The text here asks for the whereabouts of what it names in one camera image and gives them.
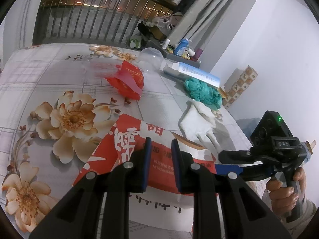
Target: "metal railing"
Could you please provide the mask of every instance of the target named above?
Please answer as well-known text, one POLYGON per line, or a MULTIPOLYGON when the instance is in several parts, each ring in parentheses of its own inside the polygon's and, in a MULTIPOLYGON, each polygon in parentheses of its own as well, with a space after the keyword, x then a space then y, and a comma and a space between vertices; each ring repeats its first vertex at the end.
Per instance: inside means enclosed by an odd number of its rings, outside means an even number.
POLYGON ((170 15, 160 0, 42 0, 33 43, 94 43, 127 46, 140 21, 170 15))

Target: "red and white packaging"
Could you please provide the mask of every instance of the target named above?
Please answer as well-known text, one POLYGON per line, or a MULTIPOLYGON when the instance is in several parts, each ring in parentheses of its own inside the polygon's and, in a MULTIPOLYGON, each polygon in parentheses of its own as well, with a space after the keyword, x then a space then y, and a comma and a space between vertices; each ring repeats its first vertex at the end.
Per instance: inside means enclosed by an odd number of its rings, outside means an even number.
POLYGON ((205 165, 216 173, 210 151, 161 127, 120 115, 109 134, 84 165, 76 184, 86 173, 110 172, 118 164, 130 159, 134 150, 143 148, 146 137, 152 140, 151 165, 148 187, 143 194, 130 196, 130 220, 149 226, 177 231, 191 231, 193 223, 193 197, 182 195, 175 184, 171 143, 178 140, 182 151, 191 153, 194 162, 205 165))

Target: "green plastic bag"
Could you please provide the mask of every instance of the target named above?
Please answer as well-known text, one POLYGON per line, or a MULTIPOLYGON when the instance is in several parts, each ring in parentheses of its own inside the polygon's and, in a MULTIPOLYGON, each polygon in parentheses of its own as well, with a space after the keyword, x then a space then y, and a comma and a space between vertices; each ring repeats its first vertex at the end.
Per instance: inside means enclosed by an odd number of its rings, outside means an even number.
POLYGON ((210 109, 216 111, 221 107, 221 94, 215 88, 209 87, 207 83, 196 78, 189 78, 184 82, 184 87, 192 99, 204 103, 210 109))

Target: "blue bottle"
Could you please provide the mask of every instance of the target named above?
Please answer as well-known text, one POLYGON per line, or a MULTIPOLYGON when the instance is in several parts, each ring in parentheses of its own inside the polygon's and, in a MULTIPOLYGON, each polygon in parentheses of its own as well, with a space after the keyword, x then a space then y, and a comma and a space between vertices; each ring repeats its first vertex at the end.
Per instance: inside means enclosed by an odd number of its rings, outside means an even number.
POLYGON ((182 39, 180 44, 177 46, 177 48, 174 50, 174 55, 181 56, 185 50, 185 48, 188 46, 189 40, 182 39))

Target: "white sleeve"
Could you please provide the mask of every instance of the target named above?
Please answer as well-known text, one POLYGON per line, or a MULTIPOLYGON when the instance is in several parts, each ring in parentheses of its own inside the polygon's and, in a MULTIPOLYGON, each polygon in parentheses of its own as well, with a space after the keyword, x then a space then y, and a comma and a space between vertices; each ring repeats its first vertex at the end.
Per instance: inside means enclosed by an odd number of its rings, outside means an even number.
POLYGON ((317 208, 313 202, 306 199, 302 205, 303 215, 290 223, 286 223, 286 219, 282 218, 283 225, 288 229, 293 239, 296 239, 309 224, 310 220, 317 211, 317 208))

